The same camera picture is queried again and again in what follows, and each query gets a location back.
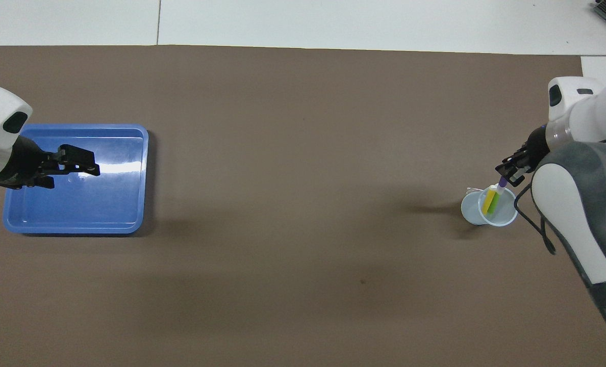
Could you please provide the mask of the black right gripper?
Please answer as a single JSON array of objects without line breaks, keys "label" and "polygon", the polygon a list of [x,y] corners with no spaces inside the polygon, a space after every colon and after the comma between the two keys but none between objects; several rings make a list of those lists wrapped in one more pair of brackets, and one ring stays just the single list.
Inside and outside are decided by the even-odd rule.
[{"label": "black right gripper", "polygon": [[548,153],[546,125],[541,125],[530,133],[523,147],[496,166],[496,172],[505,176],[505,186],[517,187],[524,181],[525,174],[535,170]]}]

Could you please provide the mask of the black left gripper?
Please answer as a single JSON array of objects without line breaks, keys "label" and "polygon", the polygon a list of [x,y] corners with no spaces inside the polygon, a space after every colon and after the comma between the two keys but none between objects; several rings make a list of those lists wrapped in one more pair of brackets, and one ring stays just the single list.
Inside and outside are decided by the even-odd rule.
[{"label": "black left gripper", "polygon": [[55,188],[54,176],[86,173],[100,176],[100,167],[92,151],[69,144],[60,146],[58,162],[46,162],[52,153],[44,151],[32,140],[19,136],[12,146],[11,156],[0,172],[0,187],[21,190],[23,187]]}]

